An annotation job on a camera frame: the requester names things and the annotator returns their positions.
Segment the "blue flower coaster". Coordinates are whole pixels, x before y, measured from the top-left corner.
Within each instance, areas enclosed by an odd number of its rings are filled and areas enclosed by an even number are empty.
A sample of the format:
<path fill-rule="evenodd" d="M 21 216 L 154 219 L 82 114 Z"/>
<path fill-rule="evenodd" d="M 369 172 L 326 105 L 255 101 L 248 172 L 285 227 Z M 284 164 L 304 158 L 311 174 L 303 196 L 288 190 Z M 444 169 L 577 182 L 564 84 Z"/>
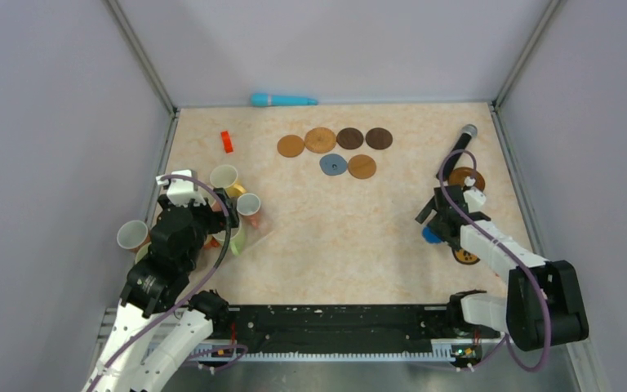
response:
<path fill-rule="evenodd" d="M 422 238 L 429 244 L 440 244 L 443 242 L 428 226 L 425 226 L 421 231 Z"/>

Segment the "brown paw print coaster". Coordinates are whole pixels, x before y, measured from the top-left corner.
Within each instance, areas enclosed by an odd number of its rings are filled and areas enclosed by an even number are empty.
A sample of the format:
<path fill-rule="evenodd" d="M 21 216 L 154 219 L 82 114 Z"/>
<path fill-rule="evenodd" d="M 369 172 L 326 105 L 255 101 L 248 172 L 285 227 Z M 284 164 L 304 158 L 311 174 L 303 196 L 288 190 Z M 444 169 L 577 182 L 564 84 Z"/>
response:
<path fill-rule="evenodd" d="M 454 260 L 462 265 L 475 265 L 481 260 L 479 257 L 467 252 L 465 249 L 453 249 L 452 255 Z"/>

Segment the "brown grooved coaster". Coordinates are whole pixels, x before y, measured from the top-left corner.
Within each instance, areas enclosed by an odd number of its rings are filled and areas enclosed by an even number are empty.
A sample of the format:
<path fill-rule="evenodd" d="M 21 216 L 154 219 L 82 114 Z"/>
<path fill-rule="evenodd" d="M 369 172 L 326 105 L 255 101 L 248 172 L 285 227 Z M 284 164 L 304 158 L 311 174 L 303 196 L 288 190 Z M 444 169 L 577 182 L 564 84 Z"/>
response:
<path fill-rule="evenodd" d="M 453 191 L 458 188 L 463 191 L 478 189 L 483 192 L 486 188 L 486 180 L 479 171 L 475 171 L 472 167 L 457 167 L 448 177 L 447 190 Z"/>

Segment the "light wooden coaster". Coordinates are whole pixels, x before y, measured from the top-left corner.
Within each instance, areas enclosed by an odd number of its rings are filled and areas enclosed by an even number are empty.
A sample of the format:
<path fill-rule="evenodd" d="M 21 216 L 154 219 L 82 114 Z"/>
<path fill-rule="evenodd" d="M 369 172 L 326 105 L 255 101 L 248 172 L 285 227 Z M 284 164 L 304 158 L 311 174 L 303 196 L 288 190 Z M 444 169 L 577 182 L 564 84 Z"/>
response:
<path fill-rule="evenodd" d="M 283 136 L 277 143 L 277 151 L 286 158 L 294 158 L 305 149 L 304 140 L 298 135 Z"/>
<path fill-rule="evenodd" d="M 376 174 L 376 161 L 365 154 L 353 156 L 348 161 L 348 172 L 354 178 L 365 180 Z"/>

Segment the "black microphone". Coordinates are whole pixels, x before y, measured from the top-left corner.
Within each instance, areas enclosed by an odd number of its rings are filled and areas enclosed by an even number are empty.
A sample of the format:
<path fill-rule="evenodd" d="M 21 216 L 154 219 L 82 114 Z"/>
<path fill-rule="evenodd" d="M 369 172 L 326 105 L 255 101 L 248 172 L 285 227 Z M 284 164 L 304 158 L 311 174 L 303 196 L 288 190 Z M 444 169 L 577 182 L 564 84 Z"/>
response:
<path fill-rule="evenodd" d="M 446 180 L 451 172 L 455 169 L 461 153 L 458 150 L 465 150 L 470 141 L 478 134 L 478 129 L 473 124 L 466 124 L 460 130 L 460 136 L 456 140 L 456 143 L 452 146 L 449 154 L 447 155 L 447 161 L 443 164 L 442 168 L 439 168 L 435 177 L 438 180 L 440 175 L 443 175 L 443 179 Z"/>

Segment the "dark wooden coaster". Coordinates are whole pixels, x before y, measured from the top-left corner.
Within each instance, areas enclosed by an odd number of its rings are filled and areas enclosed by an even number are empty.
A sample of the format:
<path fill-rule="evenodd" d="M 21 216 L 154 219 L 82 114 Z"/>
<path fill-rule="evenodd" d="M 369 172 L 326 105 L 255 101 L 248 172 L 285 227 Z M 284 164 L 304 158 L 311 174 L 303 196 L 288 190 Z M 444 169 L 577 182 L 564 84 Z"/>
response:
<path fill-rule="evenodd" d="M 370 148 L 383 150 L 388 149 L 393 144 L 394 137 L 389 130 L 383 127 L 374 127 L 366 133 L 365 141 Z"/>
<path fill-rule="evenodd" d="M 336 136 L 336 142 L 342 149 L 357 149 L 364 144 L 365 136 L 354 127 L 341 129 Z"/>

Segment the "grey silicone coaster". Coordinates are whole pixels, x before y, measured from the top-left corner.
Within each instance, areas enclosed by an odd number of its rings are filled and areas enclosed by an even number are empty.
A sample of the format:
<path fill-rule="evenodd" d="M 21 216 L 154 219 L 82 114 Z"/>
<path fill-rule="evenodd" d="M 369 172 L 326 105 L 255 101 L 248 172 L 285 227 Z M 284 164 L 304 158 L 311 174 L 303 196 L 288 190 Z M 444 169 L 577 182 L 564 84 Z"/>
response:
<path fill-rule="evenodd" d="M 348 169 L 347 160 L 339 154 L 326 154 L 319 160 L 322 172 L 327 176 L 339 176 Z"/>

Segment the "woven rattan coaster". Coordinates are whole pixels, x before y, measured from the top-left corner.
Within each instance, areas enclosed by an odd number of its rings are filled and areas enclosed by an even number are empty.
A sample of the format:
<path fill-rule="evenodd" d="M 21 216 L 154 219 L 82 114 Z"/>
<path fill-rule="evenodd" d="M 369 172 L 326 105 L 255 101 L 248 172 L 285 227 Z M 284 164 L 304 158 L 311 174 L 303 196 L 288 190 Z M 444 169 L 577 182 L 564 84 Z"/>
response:
<path fill-rule="evenodd" d="M 316 154 L 324 154 L 336 146 L 336 133 L 327 127 L 315 127 L 305 134 L 305 148 Z"/>

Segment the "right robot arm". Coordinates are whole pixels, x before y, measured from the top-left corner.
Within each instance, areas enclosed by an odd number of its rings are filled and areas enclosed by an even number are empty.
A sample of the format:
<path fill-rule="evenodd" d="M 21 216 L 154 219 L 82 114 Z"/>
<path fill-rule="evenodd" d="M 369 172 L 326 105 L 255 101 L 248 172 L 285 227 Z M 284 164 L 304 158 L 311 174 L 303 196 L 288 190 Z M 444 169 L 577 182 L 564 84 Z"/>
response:
<path fill-rule="evenodd" d="M 589 322 L 574 266 L 549 261 L 503 233 L 482 212 L 485 199 L 479 189 L 437 187 L 429 201 L 434 216 L 420 214 L 427 242 L 476 256 L 507 287 L 504 297 L 478 289 L 452 295 L 448 330 L 468 336 L 478 325 L 489 327 L 508 334 L 523 351 L 587 339 Z"/>

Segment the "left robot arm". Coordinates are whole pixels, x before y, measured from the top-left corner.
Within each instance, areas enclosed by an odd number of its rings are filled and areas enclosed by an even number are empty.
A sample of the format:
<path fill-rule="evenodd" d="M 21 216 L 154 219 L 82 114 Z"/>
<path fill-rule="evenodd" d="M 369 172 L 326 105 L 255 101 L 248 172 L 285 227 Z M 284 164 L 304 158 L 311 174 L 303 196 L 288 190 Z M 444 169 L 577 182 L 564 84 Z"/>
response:
<path fill-rule="evenodd" d="M 238 226 L 225 189 L 201 185 L 183 189 L 177 183 L 165 189 L 158 197 L 161 211 L 148 231 L 149 247 L 127 274 L 113 330 L 86 391 L 127 390 L 154 329 L 189 285 L 189 274 L 208 237 Z"/>

